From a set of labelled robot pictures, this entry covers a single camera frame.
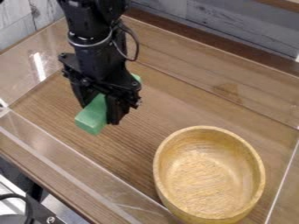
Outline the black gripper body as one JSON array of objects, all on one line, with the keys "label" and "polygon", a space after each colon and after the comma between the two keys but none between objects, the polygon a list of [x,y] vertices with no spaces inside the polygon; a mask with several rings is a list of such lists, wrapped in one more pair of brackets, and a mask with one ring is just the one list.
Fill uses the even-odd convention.
[{"label": "black gripper body", "polygon": [[72,77],[90,77],[100,82],[108,77],[118,79],[122,74],[130,73],[126,34],[100,39],[68,36],[68,40],[75,53],[63,52],[59,61],[63,64],[63,75],[70,81]]}]

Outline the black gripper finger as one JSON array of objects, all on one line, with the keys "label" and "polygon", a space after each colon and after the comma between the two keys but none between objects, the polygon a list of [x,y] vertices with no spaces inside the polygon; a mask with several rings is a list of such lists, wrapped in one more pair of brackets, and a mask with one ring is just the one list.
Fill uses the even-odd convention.
[{"label": "black gripper finger", "polygon": [[86,108],[99,94],[99,91],[92,86],[94,80],[90,78],[71,79],[70,84],[79,105]]},{"label": "black gripper finger", "polygon": [[123,117],[130,112],[130,104],[120,98],[108,95],[107,101],[107,123],[111,125],[119,125]]}]

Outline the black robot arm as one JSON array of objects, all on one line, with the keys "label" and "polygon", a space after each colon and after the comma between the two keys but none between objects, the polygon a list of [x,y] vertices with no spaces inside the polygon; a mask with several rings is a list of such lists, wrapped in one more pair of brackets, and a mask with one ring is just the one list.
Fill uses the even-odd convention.
[{"label": "black robot arm", "polygon": [[86,107],[104,95],[107,122],[118,125],[139,107],[142,83],[127,70],[127,38],[136,34],[122,20],[131,0],[58,0],[68,26],[74,52],[59,55],[79,104]]}]

